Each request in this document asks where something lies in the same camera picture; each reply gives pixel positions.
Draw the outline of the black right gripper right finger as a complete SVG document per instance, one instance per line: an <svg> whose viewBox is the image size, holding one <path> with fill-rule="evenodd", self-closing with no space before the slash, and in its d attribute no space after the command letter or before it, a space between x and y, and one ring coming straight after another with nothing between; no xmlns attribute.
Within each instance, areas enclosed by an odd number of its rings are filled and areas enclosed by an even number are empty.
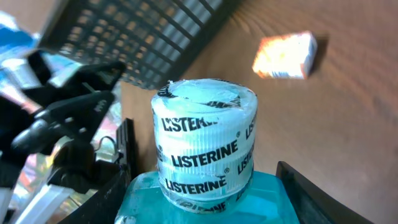
<svg viewBox="0 0 398 224"><path fill-rule="evenodd" d="M372 224L329 196L288 163L278 162L275 175L282 181L300 223Z"/></svg>

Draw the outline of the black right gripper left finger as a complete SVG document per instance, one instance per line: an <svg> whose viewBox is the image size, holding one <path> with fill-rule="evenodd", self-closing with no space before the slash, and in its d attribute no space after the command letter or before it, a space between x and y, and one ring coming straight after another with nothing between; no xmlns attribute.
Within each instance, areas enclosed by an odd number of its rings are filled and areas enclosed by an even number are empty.
<svg viewBox="0 0 398 224"><path fill-rule="evenodd" d="M114 223L128 187L127 172L121 170L103 188L59 224Z"/></svg>

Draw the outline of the teal mouthwash bottle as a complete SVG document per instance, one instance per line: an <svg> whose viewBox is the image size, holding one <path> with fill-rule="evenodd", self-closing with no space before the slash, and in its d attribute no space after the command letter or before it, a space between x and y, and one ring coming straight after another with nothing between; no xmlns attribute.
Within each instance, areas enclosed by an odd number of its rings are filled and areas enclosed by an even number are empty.
<svg viewBox="0 0 398 224"><path fill-rule="evenodd" d="M280 179L254 169L257 96L220 79L153 96L157 169L127 189L116 223L297 223Z"/></svg>

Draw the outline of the orange small box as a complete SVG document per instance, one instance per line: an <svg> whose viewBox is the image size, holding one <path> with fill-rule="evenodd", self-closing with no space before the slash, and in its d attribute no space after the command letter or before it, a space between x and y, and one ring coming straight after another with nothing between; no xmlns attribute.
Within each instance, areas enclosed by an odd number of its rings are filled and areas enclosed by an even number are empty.
<svg viewBox="0 0 398 224"><path fill-rule="evenodd" d="M252 70L262 78L305 80L317 53L317 40L310 31L261 39Z"/></svg>

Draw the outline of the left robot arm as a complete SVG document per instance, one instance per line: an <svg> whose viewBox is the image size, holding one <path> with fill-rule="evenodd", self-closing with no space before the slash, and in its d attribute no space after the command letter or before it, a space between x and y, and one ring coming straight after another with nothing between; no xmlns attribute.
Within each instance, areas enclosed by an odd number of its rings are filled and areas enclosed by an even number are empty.
<svg viewBox="0 0 398 224"><path fill-rule="evenodd" d="M85 65L64 86L54 87L40 51L31 52L26 59L40 85L23 92L42 108L30 115L1 98L2 219L28 156L51 154L64 136L71 140L58 153L50 185L83 194L102 188L123 171L116 163L97 161L91 140L114 101L112 90L126 65L120 61Z"/></svg>

